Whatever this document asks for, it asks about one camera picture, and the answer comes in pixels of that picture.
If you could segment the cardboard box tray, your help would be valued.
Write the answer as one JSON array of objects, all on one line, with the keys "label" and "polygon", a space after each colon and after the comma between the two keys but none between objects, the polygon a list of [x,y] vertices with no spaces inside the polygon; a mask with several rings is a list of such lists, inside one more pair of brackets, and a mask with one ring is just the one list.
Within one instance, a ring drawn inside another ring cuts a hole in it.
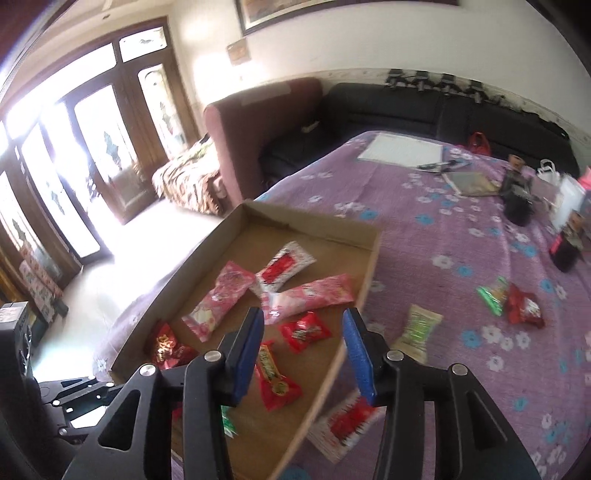
[{"label": "cardboard box tray", "polygon": [[[221,343],[225,333],[238,329],[259,297],[246,291],[224,316],[207,342],[183,324],[182,318],[214,287],[222,267],[235,262],[252,273],[259,272],[284,245],[296,241],[315,257],[315,263],[287,282],[287,288],[331,277],[349,275],[353,306],[362,308],[373,279],[381,244],[381,231],[362,221],[290,209],[259,201],[235,208],[195,248],[141,309],[137,322],[117,347],[110,373],[128,379],[148,359],[144,351],[153,325],[164,320],[177,338],[205,353]],[[342,305],[318,310],[332,338],[294,353],[276,325],[266,327],[263,338],[273,340],[273,356],[280,372],[301,386],[303,394],[290,405],[270,411],[263,405],[259,383],[252,380],[249,392],[231,418],[238,434],[228,442],[231,467],[237,479],[276,479],[287,467],[322,410],[346,357],[342,342]]]}]

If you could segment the red orange candy bar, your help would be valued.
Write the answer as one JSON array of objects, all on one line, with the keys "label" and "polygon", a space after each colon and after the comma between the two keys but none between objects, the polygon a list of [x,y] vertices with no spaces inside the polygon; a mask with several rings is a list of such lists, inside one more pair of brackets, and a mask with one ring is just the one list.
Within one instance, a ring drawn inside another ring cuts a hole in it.
[{"label": "red orange candy bar", "polygon": [[259,391],[267,411],[273,411],[290,405],[303,394],[301,386],[283,375],[276,365],[273,354],[273,340],[263,341],[256,357],[256,376],[259,379]]}]

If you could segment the red foil snack packet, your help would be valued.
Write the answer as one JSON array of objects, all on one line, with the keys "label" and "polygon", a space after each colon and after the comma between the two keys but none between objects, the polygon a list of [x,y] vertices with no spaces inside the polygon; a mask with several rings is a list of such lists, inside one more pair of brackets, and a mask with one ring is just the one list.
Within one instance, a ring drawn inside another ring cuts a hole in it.
[{"label": "red foil snack packet", "polygon": [[545,327],[545,319],[537,296],[531,292],[524,292],[514,283],[509,285],[505,313],[508,321],[513,325],[529,324],[538,329]]}]

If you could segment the black jar with cork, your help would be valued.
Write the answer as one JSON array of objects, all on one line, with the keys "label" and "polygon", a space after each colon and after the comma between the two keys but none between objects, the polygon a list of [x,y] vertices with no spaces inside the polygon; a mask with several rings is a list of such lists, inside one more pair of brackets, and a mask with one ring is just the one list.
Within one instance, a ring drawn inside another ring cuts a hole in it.
[{"label": "black jar with cork", "polygon": [[584,217],[576,210],[572,210],[566,224],[549,249],[552,263],[563,273],[572,270],[582,257],[584,223]]},{"label": "black jar with cork", "polygon": [[510,154],[499,196],[503,202],[503,213],[511,223],[527,226],[534,213],[533,181],[534,177],[525,171],[526,162],[521,157]]}]

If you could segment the red round candy packet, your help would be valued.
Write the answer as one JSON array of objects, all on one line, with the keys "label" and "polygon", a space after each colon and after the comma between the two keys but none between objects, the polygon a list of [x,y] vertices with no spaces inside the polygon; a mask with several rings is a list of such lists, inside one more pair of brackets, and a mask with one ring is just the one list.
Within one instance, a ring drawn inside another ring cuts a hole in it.
[{"label": "red round candy packet", "polygon": [[301,319],[287,322],[280,326],[280,334],[296,353],[301,353],[311,344],[327,340],[332,332],[315,312],[308,312]]}]

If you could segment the red ribbon bag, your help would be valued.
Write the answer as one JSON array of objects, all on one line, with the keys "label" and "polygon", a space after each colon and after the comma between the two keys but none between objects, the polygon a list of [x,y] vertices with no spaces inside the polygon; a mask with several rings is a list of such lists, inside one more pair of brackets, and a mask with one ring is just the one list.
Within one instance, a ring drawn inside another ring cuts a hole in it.
[{"label": "red ribbon bag", "polygon": [[490,156],[491,146],[482,132],[474,132],[468,139],[468,150],[476,155]]}]

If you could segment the black sofa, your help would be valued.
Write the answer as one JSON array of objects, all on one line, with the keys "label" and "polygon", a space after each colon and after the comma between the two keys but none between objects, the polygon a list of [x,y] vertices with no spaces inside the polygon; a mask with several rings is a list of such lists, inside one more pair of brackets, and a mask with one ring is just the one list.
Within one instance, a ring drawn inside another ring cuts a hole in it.
[{"label": "black sofa", "polygon": [[375,130],[464,147],[472,134],[480,132],[495,158],[516,154],[532,168],[548,159],[558,172],[580,175],[566,131],[535,113],[438,91],[339,83],[307,119],[263,147],[259,155],[263,185],[269,189],[356,135]]}]

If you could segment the pink knitted bottle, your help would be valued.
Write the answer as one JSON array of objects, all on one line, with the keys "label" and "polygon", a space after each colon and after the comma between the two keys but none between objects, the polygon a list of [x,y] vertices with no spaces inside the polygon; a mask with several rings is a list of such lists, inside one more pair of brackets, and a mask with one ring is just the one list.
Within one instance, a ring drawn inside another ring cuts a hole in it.
[{"label": "pink knitted bottle", "polygon": [[587,167],[585,173],[578,179],[579,184],[585,189],[591,190],[591,168]]}]

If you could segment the framed wall painting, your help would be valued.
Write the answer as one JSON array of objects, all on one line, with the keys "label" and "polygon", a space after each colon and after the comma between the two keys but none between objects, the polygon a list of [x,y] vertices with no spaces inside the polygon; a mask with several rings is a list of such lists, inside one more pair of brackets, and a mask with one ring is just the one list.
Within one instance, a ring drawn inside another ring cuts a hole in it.
[{"label": "framed wall painting", "polygon": [[348,6],[384,3],[388,0],[235,0],[242,35],[303,15]]}]

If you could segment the white paper sheet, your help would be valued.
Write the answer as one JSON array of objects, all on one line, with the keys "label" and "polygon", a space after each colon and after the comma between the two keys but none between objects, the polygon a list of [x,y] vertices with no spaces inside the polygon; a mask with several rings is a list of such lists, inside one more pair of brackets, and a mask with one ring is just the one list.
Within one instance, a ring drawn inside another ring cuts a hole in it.
[{"label": "white paper sheet", "polygon": [[379,133],[358,156],[359,160],[416,169],[440,163],[444,147],[436,142],[404,135]]}]

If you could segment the pink heart candy packet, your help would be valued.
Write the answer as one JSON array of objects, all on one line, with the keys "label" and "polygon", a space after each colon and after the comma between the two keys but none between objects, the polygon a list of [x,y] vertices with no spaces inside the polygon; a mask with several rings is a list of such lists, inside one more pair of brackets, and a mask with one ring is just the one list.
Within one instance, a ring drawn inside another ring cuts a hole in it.
[{"label": "pink heart candy packet", "polygon": [[207,342],[224,316],[254,282],[256,275],[228,261],[217,275],[211,291],[183,316],[183,323],[200,342]]}]

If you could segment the white plastic container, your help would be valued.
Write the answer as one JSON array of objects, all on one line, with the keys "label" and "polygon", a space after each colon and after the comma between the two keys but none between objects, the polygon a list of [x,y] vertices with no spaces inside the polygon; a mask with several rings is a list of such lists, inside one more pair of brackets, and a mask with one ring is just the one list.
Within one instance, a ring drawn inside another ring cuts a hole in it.
[{"label": "white plastic container", "polygon": [[572,211],[579,212],[587,196],[587,190],[571,176],[562,178],[550,220],[556,230],[560,230],[568,221]]}]

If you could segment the red white striped candy packet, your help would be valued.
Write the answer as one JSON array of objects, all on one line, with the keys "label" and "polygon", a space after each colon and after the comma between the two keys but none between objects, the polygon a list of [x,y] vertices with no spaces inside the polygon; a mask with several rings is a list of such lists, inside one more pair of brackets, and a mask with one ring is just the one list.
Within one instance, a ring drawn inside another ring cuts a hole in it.
[{"label": "red white striped candy packet", "polygon": [[280,291],[288,280],[315,263],[317,259],[304,250],[297,241],[290,241],[273,256],[266,267],[256,273],[256,282],[250,289],[257,297],[263,293]]}]

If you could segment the red gold snack packet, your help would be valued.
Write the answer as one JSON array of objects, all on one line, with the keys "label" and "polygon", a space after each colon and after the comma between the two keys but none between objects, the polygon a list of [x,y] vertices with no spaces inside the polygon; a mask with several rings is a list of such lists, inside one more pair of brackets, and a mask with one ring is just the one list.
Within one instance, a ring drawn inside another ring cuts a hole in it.
[{"label": "red gold snack packet", "polygon": [[144,350],[159,370],[168,370],[190,363],[198,352],[179,341],[169,323],[159,321],[152,328]]}]

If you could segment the pink long candy packet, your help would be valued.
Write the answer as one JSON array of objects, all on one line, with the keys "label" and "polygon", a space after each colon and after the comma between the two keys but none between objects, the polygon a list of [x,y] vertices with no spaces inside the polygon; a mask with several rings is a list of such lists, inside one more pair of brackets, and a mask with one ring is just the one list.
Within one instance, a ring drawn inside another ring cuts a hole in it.
[{"label": "pink long candy packet", "polygon": [[349,274],[325,277],[298,285],[283,292],[263,293],[264,323],[273,325],[291,316],[334,305],[353,302]]}]

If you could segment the wooden glass door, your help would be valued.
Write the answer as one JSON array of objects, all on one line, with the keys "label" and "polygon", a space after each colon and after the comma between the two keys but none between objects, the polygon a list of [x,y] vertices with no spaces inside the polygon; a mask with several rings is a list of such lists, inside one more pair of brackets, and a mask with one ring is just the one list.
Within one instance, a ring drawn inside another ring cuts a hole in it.
[{"label": "wooden glass door", "polygon": [[36,74],[6,112],[67,279],[111,256],[108,236],[151,206],[155,171],[199,136],[169,20],[77,46]]}]

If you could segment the pale green snack packet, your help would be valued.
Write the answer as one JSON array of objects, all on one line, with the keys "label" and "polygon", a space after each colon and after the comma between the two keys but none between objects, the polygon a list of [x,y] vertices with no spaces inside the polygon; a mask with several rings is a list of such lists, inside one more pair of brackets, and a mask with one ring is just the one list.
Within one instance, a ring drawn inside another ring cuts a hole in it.
[{"label": "pale green snack packet", "polygon": [[444,317],[439,313],[412,304],[407,324],[401,336],[394,341],[393,349],[403,352],[420,364],[426,364],[429,337],[443,319]]}]

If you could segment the green wrapped candy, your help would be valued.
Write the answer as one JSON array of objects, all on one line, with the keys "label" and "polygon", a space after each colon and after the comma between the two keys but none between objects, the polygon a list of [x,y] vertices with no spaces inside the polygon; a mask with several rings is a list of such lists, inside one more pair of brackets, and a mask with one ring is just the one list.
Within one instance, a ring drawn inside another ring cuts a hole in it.
[{"label": "green wrapped candy", "polygon": [[495,316],[503,315],[509,292],[509,282],[504,277],[499,276],[491,285],[478,286],[476,292]]}]

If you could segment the small booklet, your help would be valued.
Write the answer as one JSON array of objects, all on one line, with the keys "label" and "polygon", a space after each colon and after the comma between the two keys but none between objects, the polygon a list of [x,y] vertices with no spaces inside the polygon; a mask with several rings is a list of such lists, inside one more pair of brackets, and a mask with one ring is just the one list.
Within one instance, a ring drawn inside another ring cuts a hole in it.
[{"label": "small booklet", "polygon": [[497,196],[499,186],[481,172],[449,172],[443,179],[463,197]]}]

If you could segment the black pen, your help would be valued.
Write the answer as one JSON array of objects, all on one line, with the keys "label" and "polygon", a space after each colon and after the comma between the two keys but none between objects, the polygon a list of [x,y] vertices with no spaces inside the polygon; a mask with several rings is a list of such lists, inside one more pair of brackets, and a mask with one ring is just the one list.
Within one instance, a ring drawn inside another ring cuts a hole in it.
[{"label": "black pen", "polygon": [[470,161],[463,159],[452,159],[443,162],[435,162],[429,164],[423,164],[416,167],[418,171],[430,172],[430,173],[446,173],[460,168],[467,167],[471,164]]}]

